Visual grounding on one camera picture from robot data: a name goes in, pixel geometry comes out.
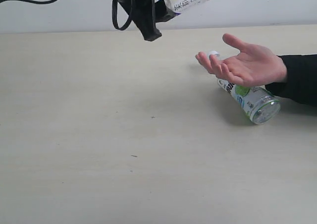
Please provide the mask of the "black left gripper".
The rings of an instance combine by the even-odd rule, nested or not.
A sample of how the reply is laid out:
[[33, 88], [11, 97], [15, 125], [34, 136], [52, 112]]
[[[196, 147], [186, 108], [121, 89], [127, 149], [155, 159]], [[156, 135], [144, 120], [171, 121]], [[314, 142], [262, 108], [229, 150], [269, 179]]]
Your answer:
[[145, 41], [154, 41], [162, 36], [156, 22], [168, 22], [175, 17], [164, 0], [123, 0], [121, 6], [132, 18]]

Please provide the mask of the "black sleeved forearm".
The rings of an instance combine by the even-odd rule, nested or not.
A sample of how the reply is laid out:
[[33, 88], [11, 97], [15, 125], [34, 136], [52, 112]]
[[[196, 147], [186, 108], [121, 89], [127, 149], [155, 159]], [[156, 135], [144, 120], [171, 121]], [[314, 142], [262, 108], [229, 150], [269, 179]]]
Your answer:
[[287, 68], [285, 82], [265, 85], [273, 95], [291, 99], [297, 103], [317, 105], [317, 55], [280, 56]]

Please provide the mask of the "person's open hand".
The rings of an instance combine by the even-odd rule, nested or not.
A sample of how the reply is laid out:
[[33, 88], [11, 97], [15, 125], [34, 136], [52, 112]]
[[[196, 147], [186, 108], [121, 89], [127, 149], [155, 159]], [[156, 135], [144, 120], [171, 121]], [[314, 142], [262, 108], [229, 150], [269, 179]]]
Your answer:
[[244, 42], [227, 33], [222, 39], [240, 52], [223, 60], [215, 55], [207, 56], [204, 52], [199, 52], [195, 58], [209, 74], [243, 87], [286, 82], [287, 68], [282, 59], [270, 49]]

